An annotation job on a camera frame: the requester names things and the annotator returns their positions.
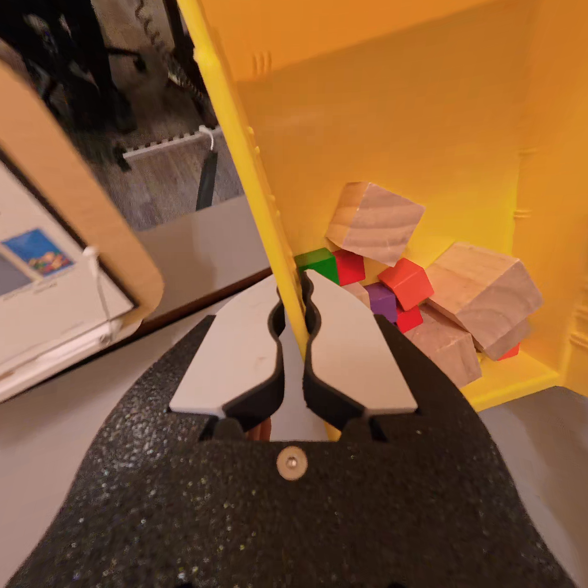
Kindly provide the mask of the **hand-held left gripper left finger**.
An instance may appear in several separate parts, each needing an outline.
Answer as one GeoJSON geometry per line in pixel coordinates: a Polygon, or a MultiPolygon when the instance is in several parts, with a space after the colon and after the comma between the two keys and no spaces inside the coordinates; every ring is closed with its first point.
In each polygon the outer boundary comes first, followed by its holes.
{"type": "Polygon", "coordinates": [[[284,328],[274,275],[236,295],[212,317],[170,410],[232,418],[244,432],[266,421],[285,395],[284,328]]]}

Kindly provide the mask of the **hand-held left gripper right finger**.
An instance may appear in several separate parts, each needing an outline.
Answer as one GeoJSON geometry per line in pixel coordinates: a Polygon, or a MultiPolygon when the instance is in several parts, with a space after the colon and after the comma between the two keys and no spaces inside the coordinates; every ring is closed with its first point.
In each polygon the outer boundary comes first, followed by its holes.
{"type": "Polygon", "coordinates": [[[417,401],[371,310],[315,270],[302,280],[309,334],[303,397],[311,412],[339,431],[357,419],[416,414],[417,401]]]}

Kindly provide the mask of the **large plain wooden cube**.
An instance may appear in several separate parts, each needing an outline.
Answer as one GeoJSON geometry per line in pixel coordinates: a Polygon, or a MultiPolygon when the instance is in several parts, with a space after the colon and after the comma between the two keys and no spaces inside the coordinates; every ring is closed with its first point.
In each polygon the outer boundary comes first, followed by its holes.
{"type": "Polygon", "coordinates": [[[521,260],[466,242],[453,243],[425,272],[429,303],[468,331],[478,351],[543,305],[521,260]]]}
{"type": "Polygon", "coordinates": [[[482,376],[472,335],[428,304],[420,306],[423,322],[405,333],[458,388],[482,376]]]}
{"type": "Polygon", "coordinates": [[[510,352],[511,349],[517,347],[517,345],[527,338],[530,333],[531,325],[529,320],[524,319],[503,336],[499,337],[494,343],[484,348],[480,348],[480,350],[491,360],[500,360],[500,358],[510,352]]]}
{"type": "Polygon", "coordinates": [[[375,183],[350,182],[342,188],[325,236],[340,249],[393,267],[425,210],[375,183]]]}
{"type": "Polygon", "coordinates": [[[346,290],[349,294],[353,295],[355,298],[360,300],[368,309],[371,310],[369,292],[364,286],[356,282],[343,285],[342,288],[346,290]]]}

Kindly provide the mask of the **pile of small coloured cubes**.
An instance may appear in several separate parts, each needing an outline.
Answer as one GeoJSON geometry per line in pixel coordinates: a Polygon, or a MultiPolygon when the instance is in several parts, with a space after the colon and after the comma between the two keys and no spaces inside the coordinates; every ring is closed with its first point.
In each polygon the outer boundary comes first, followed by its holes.
{"type": "MultiPolygon", "coordinates": [[[[362,284],[366,277],[364,258],[344,249],[334,252],[325,247],[315,249],[295,256],[295,263],[300,273],[315,270],[341,287],[362,284]]],[[[434,291],[425,269],[406,258],[364,287],[369,292],[371,311],[384,316],[403,334],[423,322],[421,305],[432,306],[428,300],[434,291]]]]}

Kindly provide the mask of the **yellow plastic box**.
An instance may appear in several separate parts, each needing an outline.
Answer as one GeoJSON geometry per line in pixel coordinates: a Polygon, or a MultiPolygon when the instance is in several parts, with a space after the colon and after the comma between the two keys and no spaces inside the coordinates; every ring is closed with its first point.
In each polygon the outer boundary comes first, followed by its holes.
{"type": "Polygon", "coordinates": [[[587,396],[587,1],[178,1],[301,355],[294,255],[343,186],[426,207],[416,263],[454,241],[520,258],[544,304],[482,363],[475,409],[587,396]]]}

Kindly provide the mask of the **white box with picture label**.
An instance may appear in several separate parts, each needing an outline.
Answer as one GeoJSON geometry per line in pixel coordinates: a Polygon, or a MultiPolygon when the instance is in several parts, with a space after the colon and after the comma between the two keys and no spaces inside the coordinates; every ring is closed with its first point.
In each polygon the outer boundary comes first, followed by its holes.
{"type": "Polygon", "coordinates": [[[100,350],[136,308],[18,171],[1,162],[1,401],[100,350]]]}

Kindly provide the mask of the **cardboard box with label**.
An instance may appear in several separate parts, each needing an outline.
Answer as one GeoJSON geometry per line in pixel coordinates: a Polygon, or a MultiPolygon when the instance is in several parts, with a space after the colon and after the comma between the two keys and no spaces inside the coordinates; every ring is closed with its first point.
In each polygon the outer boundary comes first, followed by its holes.
{"type": "Polygon", "coordinates": [[[1,150],[134,299],[116,341],[134,334],[159,305],[164,280],[155,262],[96,181],[36,92],[1,62],[1,150]]]}

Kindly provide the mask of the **black office chair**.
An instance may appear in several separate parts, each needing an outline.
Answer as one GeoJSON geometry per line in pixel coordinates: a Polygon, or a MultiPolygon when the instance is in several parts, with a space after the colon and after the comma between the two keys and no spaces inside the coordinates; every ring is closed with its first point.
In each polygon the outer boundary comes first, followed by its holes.
{"type": "Polygon", "coordinates": [[[91,1],[1,1],[1,39],[62,86],[75,127],[137,129],[91,1]]]}

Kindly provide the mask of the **white notched rail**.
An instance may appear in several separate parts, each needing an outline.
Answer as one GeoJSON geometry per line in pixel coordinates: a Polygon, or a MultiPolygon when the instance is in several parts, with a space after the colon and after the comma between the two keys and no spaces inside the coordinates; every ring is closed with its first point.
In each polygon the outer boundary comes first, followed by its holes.
{"type": "Polygon", "coordinates": [[[161,141],[151,142],[147,145],[141,145],[134,148],[126,148],[121,143],[115,143],[112,147],[114,162],[123,172],[131,170],[130,162],[135,159],[151,156],[156,153],[169,151],[179,146],[188,145],[199,141],[208,141],[210,150],[214,149],[215,141],[223,134],[222,128],[217,126],[214,129],[201,125],[199,129],[192,133],[182,134],[163,139],[161,141]]]}

